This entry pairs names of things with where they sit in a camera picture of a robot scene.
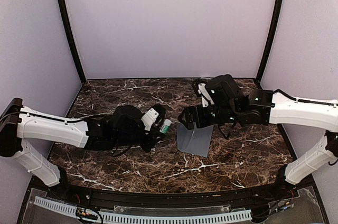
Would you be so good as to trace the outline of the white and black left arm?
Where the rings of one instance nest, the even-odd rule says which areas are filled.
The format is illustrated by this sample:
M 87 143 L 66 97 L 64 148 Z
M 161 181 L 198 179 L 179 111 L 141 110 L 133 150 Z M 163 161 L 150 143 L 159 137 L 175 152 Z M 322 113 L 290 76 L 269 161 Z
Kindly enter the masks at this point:
M 13 98 L 1 114 L 1 156 L 17 160 L 63 201 L 74 197 L 66 171 L 50 163 L 27 140 L 58 142 L 90 151 L 140 146 L 149 152 L 166 134 L 170 121 L 162 105 L 143 113 L 138 108 L 118 106 L 112 114 L 65 118 L 38 112 Z

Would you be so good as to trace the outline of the black right frame post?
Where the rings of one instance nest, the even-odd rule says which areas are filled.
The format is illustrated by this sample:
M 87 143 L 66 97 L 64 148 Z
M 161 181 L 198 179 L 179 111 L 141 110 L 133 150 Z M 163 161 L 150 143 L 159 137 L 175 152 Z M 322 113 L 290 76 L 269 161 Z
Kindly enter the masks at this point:
M 269 56 L 270 56 L 271 49 L 272 49 L 272 46 L 273 46 L 275 34 L 276 34 L 276 31 L 277 31 L 277 26 L 278 26 L 278 21 L 279 21 L 282 3 L 283 3 L 283 0 L 275 0 L 275 3 L 274 3 L 273 13 L 272 13 L 272 16 L 271 16 L 270 27 L 269 27 L 265 47 L 264 47 L 264 50 L 263 50 L 263 53 L 262 53 L 262 57 L 261 57 L 261 60 L 260 60 L 260 64 L 259 64 L 259 68 L 258 68 L 256 77 L 255 77 L 255 84 L 257 86 L 260 86 L 261 81 L 262 81 L 263 76 L 264 76 L 264 73 L 265 73 L 265 70 L 267 68 L 267 63 L 268 63 L 268 60 L 269 60 Z

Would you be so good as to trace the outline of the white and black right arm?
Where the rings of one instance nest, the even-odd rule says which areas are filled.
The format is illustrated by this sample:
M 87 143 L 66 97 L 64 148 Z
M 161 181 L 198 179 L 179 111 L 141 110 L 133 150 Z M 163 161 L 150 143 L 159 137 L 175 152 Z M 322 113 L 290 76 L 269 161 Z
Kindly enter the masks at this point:
M 199 105 L 188 106 L 179 115 L 186 129 L 228 123 L 241 126 L 292 124 L 325 130 L 324 136 L 297 160 L 278 171 L 269 194 L 280 200 L 302 179 L 324 164 L 337 163 L 337 100 L 303 99 L 284 91 L 256 89 L 245 95 L 229 74 L 192 83 Z

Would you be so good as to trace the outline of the black left frame post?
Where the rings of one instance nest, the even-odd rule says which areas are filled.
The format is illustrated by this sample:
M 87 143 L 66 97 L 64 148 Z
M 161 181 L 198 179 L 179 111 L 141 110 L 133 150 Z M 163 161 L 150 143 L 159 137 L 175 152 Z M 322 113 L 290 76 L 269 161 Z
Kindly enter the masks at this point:
M 76 43 L 75 43 L 75 39 L 73 36 L 72 27 L 70 24 L 65 0 L 58 0 L 58 5 L 59 5 L 59 11 L 60 11 L 60 15 L 61 15 L 62 23 L 63 23 L 63 28 L 64 28 L 65 35 L 67 38 L 71 56 L 73 59 L 73 63 L 75 65 L 80 82 L 83 85 L 87 81 L 87 79 L 86 79 L 85 72 L 83 70 L 83 67 L 80 61 L 80 56 L 79 56 L 79 53 L 76 47 Z

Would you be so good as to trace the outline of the black frame post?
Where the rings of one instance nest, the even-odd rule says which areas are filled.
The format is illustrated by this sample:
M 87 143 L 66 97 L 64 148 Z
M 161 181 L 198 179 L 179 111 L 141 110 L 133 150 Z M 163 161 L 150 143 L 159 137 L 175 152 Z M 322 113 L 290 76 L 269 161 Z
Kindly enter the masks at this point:
M 277 31 L 277 26 L 278 26 L 278 21 L 279 21 L 282 3 L 283 3 L 283 0 L 275 0 L 275 3 L 274 3 L 273 13 L 272 13 L 272 16 L 271 16 L 270 27 L 269 27 L 265 47 L 264 47 L 264 50 L 263 50 L 263 53 L 262 53 L 262 57 L 261 57 L 261 60 L 260 60 L 260 64 L 259 64 L 259 68 L 258 68 L 256 77 L 255 77 L 255 84 L 257 86 L 260 86 L 261 81 L 262 81 L 263 76 L 264 76 L 264 73 L 265 73 L 265 70 L 267 68 L 267 63 L 268 63 L 268 60 L 269 60 L 269 56 L 270 56 L 271 49 L 272 49 L 272 46 L 273 46 L 275 34 L 276 34 L 276 31 Z
M 63 28 L 64 28 L 65 35 L 67 38 L 71 56 L 73 59 L 73 63 L 75 65 L 80 82 L 83 85 L 87 81 L 87 79 L 86 79 L 85 72 L 83 70 L 83 67 L 80 61 L 80 56 L 79 56 L 79 53 L 76 47 L 76 43 L 75 43 L 75 39 L 73 36 L 72 27 L 70 24 L 65 0 L 58 0 L 58 5 L 59 5 L 59 11 L 60 11 L 60 15 L 61 15 L 62 23 L 63 23 Z

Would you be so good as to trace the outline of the black table edge rail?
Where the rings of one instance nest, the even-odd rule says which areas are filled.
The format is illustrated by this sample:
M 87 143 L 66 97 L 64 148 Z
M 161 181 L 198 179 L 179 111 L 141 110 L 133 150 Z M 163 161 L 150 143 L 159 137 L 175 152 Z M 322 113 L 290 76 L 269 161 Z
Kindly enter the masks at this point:
M 71 192 L 80 198 L 80 205 L 97 209 L 113 209 L 115 206 L 146 207 L 146 208 L 197 208 L 231 205 L 233 208 L 261 208 L 268 202 L 278 201 L 281 198 L 273 198 L 270 194 L 274 185 L 267 184 L 246 189 L 230 191 L 206 192 L 206 193 L 131 193 L 110 190 L 91 189 L 82 186 L 70 185 Z M 60 194 L 50 192 L 37 178 L 32 177 L 26 190 L 26 197 L 33 189 L 46 193 L 54 199 L 62 200 Z M 293 202 L 300 199 L 301 190 L 306 189 L 305 196 L 316 206 L 320 206 L 321 198 L 312 176 L 305 178 L 299 187 L 294 189 Z

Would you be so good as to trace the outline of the grey envelope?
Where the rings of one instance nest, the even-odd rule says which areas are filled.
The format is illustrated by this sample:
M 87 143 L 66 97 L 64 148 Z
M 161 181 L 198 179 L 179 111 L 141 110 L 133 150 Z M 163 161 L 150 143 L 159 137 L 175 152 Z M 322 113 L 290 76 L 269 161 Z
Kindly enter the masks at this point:
M 213 126 L 188 130 L 183 124 L 177 125 L 177 149 L 201 157 L 207 157 L 211 144 Z

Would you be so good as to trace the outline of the white green glue stick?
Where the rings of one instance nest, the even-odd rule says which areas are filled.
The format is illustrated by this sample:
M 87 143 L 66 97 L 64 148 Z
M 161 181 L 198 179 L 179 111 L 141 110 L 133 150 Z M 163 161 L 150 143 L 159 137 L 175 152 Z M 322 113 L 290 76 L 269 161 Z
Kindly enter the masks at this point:
M 172 124 L 171 120 L 165 119 L 164 122 L 163 122 L 163 124 L 162 124 L 162 126 L 161 126 L 161 128 L 160 128 L 160 130 L 159 130 L 159 132 L 162 133 L 162 134 L 166 134 L 167 131 L 168 131 L 168 129 L 169 129 L 169 127 L 171 126 L 171 124 Z

